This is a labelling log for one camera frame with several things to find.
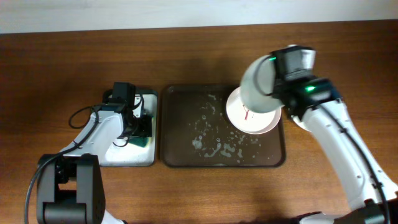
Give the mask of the grey-green plate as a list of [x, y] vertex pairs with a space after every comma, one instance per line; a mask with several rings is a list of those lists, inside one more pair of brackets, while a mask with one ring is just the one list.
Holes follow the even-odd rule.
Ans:
[[264, 55], [246, 69], [240, 83], [243, 104], [255, 113], [268, 113], [282, 107], [282, 102], [272, 96], [275, 82], [275, 58]]

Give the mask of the green yellow sponge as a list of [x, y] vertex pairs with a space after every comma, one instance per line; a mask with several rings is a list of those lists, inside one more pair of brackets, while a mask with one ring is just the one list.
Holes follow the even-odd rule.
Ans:
[[152, 121], [153, 117], [148, 114], [138, 118], [129, 136], [128, 143], [138, 147], [146, 147], [153, 134]]

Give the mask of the pink plate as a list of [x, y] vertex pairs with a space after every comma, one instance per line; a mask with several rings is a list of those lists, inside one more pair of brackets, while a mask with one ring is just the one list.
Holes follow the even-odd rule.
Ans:
[[264, 134], [271, 131], [280, 121], [281, 109], [268, 113], [255, 113], [249, 110], [240, 97], [240, 87], [229, 95], [226, 102], [226, 115], [238, 130], [248, 134]]

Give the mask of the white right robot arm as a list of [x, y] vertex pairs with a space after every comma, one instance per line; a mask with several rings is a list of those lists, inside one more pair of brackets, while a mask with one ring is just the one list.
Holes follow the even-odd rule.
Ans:
[[343, 186], [351, 212], [329, 218], [319, 213], [302, 222], [394, 223], [397, 184], [377, 163], [356, 130], [343, 97], [327, 78], [313, 74], [313, 49], [293, 45], [271, 52], [275, 72], [271, 96], [298, 117], [321, 145]]

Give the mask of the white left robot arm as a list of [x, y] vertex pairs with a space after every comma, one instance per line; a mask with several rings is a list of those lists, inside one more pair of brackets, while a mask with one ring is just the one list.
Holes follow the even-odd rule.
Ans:
[[116, 82], [88, 106], [79, 135], [44, 154], [29, 184], [39, 223], [122, 223], [106, 209], [102, 167], [147, 167], [155, 161], [158, 94]]

